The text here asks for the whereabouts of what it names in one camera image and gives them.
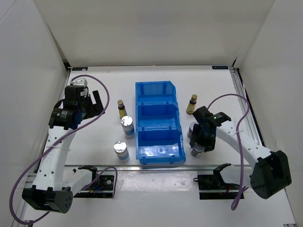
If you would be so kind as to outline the sauce jar white lid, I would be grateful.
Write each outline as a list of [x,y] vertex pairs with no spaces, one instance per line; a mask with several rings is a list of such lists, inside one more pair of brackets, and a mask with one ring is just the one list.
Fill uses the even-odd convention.
[[188,131],[187,131],[187,137],[188,137],[189,139],[191,139],[191,137],[192,137],[194,125],[195,125],[194,122],[192,122],[192,123],[189,125]]
[[202,153],[204,153],[204,151],[205,151],[205,147],[203,146],[193,146],[191,148],[190,154],[193,157],[199,157]]

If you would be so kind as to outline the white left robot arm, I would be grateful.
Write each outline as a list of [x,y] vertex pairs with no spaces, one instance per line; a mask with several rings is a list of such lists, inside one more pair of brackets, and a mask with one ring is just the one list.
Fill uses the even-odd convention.
[[104,109],[98,91],[93,91],[93,96],[95,104],[86,85],[68,85],[64,99],[54,106],[46,143],[51,151],[42,158],[31,188],[22,192],[22,198],[32,208],[67,213],[74,195],[84,186],[88,189],[98,186],[99,177],[93,166],[81,167],[66,182],[63,181],[66,158],[75,136],[72,130],[77,129],[83,120],[98,116]]

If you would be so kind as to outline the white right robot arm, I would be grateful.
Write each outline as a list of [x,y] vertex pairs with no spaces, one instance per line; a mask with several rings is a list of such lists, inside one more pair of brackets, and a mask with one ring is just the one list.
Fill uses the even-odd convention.
[[225,190],[229,186],[251,188],[261,198],[268,199],[292,183],[287,155],[259,145],[247,134],[236,130],[231,118],[223,112],[212,114],[205,106],[194,111],[190,146],[193,156],[214,150],[219,138],[239,154],[243,154],[250,169],[222,164],[211,175],[199,175],[200,190]]

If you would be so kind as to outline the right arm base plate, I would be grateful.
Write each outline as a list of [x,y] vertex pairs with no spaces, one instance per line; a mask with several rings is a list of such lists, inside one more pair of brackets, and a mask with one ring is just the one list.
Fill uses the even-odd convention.
[[239,191],[237,184],[220,183],[214,175],[198,175],[193,182],[198,184],[200,200],[234,200]]

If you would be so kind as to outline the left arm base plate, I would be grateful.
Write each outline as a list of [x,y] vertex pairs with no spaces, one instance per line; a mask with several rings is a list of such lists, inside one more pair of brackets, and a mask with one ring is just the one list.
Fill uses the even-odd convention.
[[92,172],[93,184],[75,194],[74,198],[113,199],[116,193],[118,171],[115,167],[109,166],[98,171],[95,166],[80,166],[80,169]]

